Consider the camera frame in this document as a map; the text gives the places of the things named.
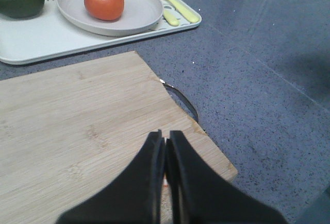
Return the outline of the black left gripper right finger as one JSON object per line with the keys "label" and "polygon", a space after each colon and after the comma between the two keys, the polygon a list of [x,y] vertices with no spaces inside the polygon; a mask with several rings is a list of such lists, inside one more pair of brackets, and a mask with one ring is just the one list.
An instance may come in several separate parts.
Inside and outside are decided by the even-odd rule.
{"label": "black left gripper right finger", "polygon": [[170,132],[166,156],[174,223],[286,223],[279,211],[219,176],[182,131]]}

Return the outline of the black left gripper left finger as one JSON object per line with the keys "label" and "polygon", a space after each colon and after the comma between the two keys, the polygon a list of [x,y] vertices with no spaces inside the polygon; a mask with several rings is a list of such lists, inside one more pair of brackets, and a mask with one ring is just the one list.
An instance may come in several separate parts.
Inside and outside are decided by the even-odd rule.
{"label": "black left gripper left finger", "polygon": [[104,189],[65,211],[57,223],[160,223],[165,141],[148,134],[129,165]]}

